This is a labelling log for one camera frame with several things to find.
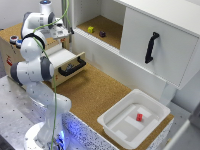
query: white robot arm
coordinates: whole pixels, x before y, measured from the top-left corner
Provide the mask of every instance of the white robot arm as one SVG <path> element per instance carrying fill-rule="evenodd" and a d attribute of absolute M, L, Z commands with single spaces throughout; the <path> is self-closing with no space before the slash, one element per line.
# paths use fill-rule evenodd
<path fill-rule="evenodd" d="M 12 78 L 20 85 L 26 85 L 26 92 L 31 99 L 47 107 L 45 123 L 35 137 L 38 150 L 49 150 L 54 127 L 55 116 L 55 93 L 48 88 L 42 81 L 52 79 L 54 67 L 46 57 L 41 57 L 43 50 L 34 40 L 45 49 L 46 39 L 43 33 L 50 33 L 54 39 L 67 37 L 70 33 L 64 27 L 60 20 L 54 25 L 46 26 L 33 33 L 34 29 L 56 20 L 52 12 L 51 2 L 43 0 L 40 2 L 40 13 L 26 13 L 21 30 L 23 43 L 21 46 L 21 55 L 24 62 L 13 64 L 11 67 Z M 57 94 L 57 116 L 54 139 L 59 140 L 55 147 L 60 150 L 66 150 L 68 144 L 66 137 L 63 137 L 62 114 L 71 108 L 71 101 L 67 97 Z"/>

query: green cable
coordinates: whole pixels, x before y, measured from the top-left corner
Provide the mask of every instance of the green cable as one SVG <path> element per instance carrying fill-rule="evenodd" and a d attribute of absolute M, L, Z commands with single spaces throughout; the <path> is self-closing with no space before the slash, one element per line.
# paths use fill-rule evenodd
<path fill-rule="evenodd" d="M 53 23 L 50 23 L 50 24 L 47 24 L 47 25 L 44 25 L 44 26 L 40 26 L 38 28 L 36 28 L 33 33 L 35 33 L 38 29 L 41 29 L 43 27 L 46 27 L 46 26 L 50 26 L 50 25 L 53 25 L 55 24 L 56 22 L 60 21 L 66 14 L 67 14 L 67 11 L 68 11 L 68 8 L 69 8 L 69 0 L 67 0 L 67 9 L 65 10 L 64 14 L 62 15 L 62 17 L 60 19 L 58 19 L 57 21 L 54 21 Z M 36 41 L 36 43 L 39 45 L 39 47 L 42 49 L 42 51 L 44 52 L 45 56 L 47 57 L 47 59 L 49 59 L 49 57 L 47 56 L 45 50 L 43 49 L 42 45 L 38 42 L 38 40 L 33 37 L 33 39 Z M 56 84 L 55 84 L 55 76 L 53 76 L 53 84 L 54 84 L 54 93 L 55 93 L 55 116 L 54 116 L 54 126 L 53 126 L 53 135 L 52 135 L 52 140 L 51 140 L 51 150 L 53 148 L 53 141 L 54 141 L 54 132 L 55 132 L 55 126 L 56 126 L 56 115 L 57 115 L 57 96 L 56 96 Z"/>
<path fill-rule="evenodd" d="M 46 26 L 53 25 L 53 24 L 55 24 L 56 22 L 60 21 L 64 16 L 66 16 L 67 11 L 68 11 L 68 8 L 69 8 L 69 0 L 67 0 L 67 9 L 65 10 L 64 14 L 62 15 L 62 17 L 61 17 L 60 19 L 58 19 L 58 20 L 56 20 L 56 21 L 54 21 L 54 22 L 52 22 L 52 23 L 50 23 L 50 24 L 46 24 L 46 25 L 44 25 L 44 26 L 37 27 L 37 28 L 33 31 L 33 33 L 35 33 L 38 29 L 44 28 L 44 27 L 46 27 Z"/>

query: small block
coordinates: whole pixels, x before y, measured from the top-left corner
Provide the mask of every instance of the small block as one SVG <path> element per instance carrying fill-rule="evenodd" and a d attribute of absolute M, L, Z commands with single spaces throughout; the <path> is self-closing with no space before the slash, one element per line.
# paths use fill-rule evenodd
<path fill-rule="evenodd" d="M 143 116 L 142 114 L 137 114 L 136 120 L 137 121 L 142 121 L 142 116 Z"/>
<path fill-rule="evenodd" d="M 94 27 L 91 27 L 91 26 L 90 26 L 90 27 L 88 28 L 88 32 L 89 32 L 89 33 L 94 33 Z"/>
<path fill-rule="evenodd" d="M 100 36 L 100 37 L 106 37 L 106 32 L 100 31 L 100 32 L 99 32 L 99 36 Z"/>

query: white tray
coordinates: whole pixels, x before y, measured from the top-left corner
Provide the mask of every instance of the white tray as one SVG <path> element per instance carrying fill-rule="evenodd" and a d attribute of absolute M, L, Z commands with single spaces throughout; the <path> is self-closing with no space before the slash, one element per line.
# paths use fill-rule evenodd
<path fill-rule="evenodd" d="M 137 114 L 143 114 L 141 122 Z M 140 90 L 133 90 L 98 118 L 106 134 L 126 149 L 136 149 L 169 115 L 170 109 Z"/>

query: cabinet handle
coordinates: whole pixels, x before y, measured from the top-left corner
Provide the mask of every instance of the cabinet handle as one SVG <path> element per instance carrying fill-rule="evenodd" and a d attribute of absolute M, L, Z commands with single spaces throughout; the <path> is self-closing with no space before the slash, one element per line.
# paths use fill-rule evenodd
<path fill-rule="evenodd" d="M 157 39 L 160 35 L 156 32 L 153 33 L 153 36 L 151 37 L 147 49 L 147 54 L 145 57 L 145 63 L 148 64 L 153 60 L 153 57 L 151 57 L 153 46 L 154 46 L 154 40 Z"/>
<path fill-rule="evenodd" d="M 67 71 L 62 70 L 62 68 L 58 68 L 58 72 L 62 75 L 62 76 L 69 76 L 72 73 L 76 72 L 77 70 L 83 68 L 86 65 L 86 62 L 84 60 L 82 60 L 80 58 L 80 56 L 77 58 L 77 61 L 80 63 L 79 65 L 75 66 L 74 68 L 71 68 Z"/>

